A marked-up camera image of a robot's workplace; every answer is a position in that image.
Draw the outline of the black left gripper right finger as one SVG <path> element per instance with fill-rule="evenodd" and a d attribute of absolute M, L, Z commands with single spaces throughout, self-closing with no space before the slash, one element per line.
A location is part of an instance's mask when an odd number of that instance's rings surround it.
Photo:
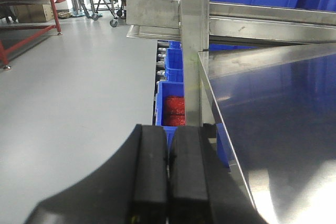
<path fill-rule="evenodd" d="M 266 223 L 201 127 L 179 126 L 170 151 L 170 223 Z"/>

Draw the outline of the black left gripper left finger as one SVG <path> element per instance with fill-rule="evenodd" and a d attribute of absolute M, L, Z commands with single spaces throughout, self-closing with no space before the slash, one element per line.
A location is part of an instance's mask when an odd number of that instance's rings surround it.
<path fill-rule="evenodd" d="M 39 202 L 26 223 L 166 223 L 167 144 L 159 126 L 136 125 L 99 168 Z"/>

